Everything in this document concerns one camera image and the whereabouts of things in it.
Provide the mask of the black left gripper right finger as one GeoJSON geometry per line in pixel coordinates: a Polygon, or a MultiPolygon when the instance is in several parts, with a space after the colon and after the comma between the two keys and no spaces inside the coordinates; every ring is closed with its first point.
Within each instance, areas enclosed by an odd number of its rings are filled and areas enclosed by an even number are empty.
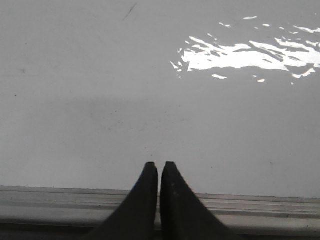
{"type": "Polygon", "coordinates": [[[161,177],[160,220],[164,240],[239,240],[199,200],[174,162],[161,177]]]}

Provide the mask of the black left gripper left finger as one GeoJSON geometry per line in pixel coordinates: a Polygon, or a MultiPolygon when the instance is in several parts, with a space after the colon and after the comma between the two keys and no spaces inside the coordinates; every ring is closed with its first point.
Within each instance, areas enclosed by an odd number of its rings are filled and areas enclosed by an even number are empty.
{"type": "Polygon", "coordinates": [[[151,240],[154,235],[159,174],[153,162],[120,206],[83,240],[151,240]]]}

